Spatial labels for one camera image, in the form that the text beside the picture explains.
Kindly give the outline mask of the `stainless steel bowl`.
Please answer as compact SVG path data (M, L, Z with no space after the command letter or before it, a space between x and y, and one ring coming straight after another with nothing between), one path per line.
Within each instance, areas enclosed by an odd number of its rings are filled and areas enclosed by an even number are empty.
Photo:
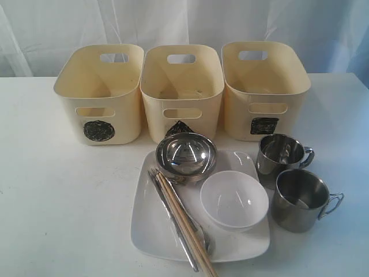
M156 148L159 170L179 183L206 179L216 167L217 148L198 133L177 133L164 138Z

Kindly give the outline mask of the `white plastic bowl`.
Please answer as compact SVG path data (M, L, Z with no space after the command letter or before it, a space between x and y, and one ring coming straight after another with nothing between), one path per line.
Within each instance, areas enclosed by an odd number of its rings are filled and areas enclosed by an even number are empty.
M201 186L200 202L215 225L234 232L252 229L269 210L267 192L259 181L232 170L207 178Z

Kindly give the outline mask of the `steel mug with band handle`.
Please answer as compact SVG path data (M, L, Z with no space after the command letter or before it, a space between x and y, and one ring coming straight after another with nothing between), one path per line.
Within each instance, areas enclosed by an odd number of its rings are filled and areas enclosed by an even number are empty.
M260 183L275 190L277 176L287 169L303 169L311 164L315 152L286 134L265 135L259 141L256 169Z

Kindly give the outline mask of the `steel mug with wire handle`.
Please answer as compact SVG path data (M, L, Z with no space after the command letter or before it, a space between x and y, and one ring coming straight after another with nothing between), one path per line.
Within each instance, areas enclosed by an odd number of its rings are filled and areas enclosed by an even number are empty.
M328 186L314 173L289 169L276 179L270 211L280 227L304 233L338 208L343 199L343 193L330 193Z

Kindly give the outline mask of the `right wooden chopstick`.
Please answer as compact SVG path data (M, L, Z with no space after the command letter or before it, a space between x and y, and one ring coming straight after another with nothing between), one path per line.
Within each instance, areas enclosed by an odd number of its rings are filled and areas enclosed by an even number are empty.
M179 196L176 194L174 187L171 185L167 177L163 175L160 170L156 170L157 177L160 180L160 184L164 186L166 195L170 198L170 205L174 207L175 216L179 219L179 224L184 231L185 237L190 244L197 261L199 262L204 274L206 276L218 276L216 270L213 268L207 251L203 247L202 242L199 240L198 235L195 233L193 223L188 216L185 208L183 207Z

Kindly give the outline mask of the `cream bin with triangle mark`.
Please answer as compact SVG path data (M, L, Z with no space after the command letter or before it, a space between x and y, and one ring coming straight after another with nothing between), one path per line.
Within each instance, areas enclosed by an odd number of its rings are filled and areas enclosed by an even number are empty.
M215 137L224 90L223 69L215 49L199 44L150 49L140 90L155 143L178 121L196 133Z

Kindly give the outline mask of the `cream bin with square mark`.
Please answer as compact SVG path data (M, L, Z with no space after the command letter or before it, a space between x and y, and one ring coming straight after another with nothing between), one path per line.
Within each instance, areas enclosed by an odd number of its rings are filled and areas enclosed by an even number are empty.
M241 141L291 134L311 81L295 51L279 42L232 42L221 51L224 129Z

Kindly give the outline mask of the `cream bin with circle mark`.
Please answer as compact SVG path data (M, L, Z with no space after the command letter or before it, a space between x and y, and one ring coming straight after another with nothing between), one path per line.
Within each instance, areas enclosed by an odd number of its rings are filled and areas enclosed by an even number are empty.
M144 50L134 44L92 45L72 54L54 92L80 143L127 144L140 135L143 63Z

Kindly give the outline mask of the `stainless steel fork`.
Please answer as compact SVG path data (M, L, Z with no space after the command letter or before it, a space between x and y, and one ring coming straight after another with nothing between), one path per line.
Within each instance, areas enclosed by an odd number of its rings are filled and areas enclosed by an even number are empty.
M153 173L149 170L148 171L148 175L149 175L149 178L150 180L153 182L154 186L155 186L155 189L156 189L156 192L157 194L159 195L159 198L161 200L161 202L163 203L163 206L165 208L165 210L167 211L167 214L168 214L168 217L170 218L174 228L175 228L175 231L176 231L176 234L177 234L177 237L180 241L180 244L182 246L182 249L192 267L192 269L194 270L194 272L199 272L199 269L198 269L198 266L197 266L197 263L195 261L195 258L193 257L191 251L190 251L190 248L189 246L187 245L187 242L185 240L185 237L184 235L182 234L182 231L178 225L178 222L176 221L171 209L170 209L170 206L164 196L164 193L159 185L159 182L158 180L156 179L156 177L153 175Z

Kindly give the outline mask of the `stainless steel spoon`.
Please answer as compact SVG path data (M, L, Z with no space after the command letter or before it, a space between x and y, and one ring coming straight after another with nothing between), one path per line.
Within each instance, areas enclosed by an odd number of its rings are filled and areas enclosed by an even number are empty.
M186 208L185 204L183 203L180 195L177 193L174 187L174 183L168 177L166 177L163 173L161 174L161 176L164 177L164 179L168 182L170 188L173 190L173 194L175 195L175 198L177 199L181 209L186 214L186 217L189 220L190 226L192 227L193 231L199 235L200 239L202 239L202 243L204 245L204 248L207 254L209 256L212 256L214 253L214 249L215 249L215 243L213 239L208 234L208 232L192 217L191 213L189 212L189 210Z

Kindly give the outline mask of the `white square plate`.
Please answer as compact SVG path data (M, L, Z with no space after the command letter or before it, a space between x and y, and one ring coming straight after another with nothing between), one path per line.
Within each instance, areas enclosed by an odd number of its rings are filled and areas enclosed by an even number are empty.
M131 241L142 253L161 259L187 261L180 240L148 170L156 165L155 152L142 164L131 219ZM210 235L214 263L247 260L264 254L270 245L267 218L249 231L232 232L216 226L206 215L201 201L202 182L179 185L176 191L195 220Z

